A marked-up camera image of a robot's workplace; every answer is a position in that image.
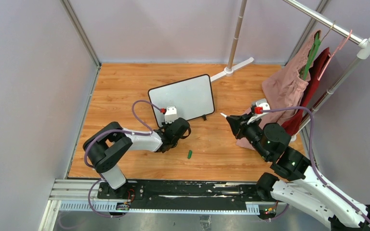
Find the small whiteboard black frame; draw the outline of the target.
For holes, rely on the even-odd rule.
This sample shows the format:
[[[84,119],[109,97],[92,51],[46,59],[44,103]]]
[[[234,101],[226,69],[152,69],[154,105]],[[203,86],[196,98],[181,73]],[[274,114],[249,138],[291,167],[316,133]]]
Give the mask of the small whiteboard black frame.
[[[210,76],[183,79],[148,90],[151,103],[159,108],[174,106],[178,117],[191,120],[215,112]]]

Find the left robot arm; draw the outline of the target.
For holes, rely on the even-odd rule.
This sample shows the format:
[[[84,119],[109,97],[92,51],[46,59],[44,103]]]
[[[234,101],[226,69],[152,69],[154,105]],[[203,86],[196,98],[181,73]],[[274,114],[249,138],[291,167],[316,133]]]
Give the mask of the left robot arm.
[[[108,183],[110,193],[122,199],[128,194],[128,185],[118,162],[128,151],[165,153],[190,134],[190,124],[183,118],[150,132],[125,129],[111,122],[83,144],[84,159]]]

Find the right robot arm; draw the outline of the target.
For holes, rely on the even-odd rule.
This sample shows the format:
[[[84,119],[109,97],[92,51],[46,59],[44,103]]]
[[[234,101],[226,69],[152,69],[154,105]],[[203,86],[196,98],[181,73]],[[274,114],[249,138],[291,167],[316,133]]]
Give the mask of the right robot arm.
[[[291,136],[278,123],[263,128],[252,113],[225,115],[236,139],[245,138],[274,174],[256,183],[262,201],[285,202],[318,220],[331,231],[370,231],[370,205],[351,198],[324,178],[311,160],[289,146]]]

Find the green marker cap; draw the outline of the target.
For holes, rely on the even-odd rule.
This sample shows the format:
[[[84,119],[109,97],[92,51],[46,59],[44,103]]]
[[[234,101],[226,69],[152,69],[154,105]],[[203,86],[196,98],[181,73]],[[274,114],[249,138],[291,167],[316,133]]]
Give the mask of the green marker cap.
[[[193,153],[192,150],[189,150],[188,155],[187,155],[188,159],[190,159],[192,157],[192,153]]]

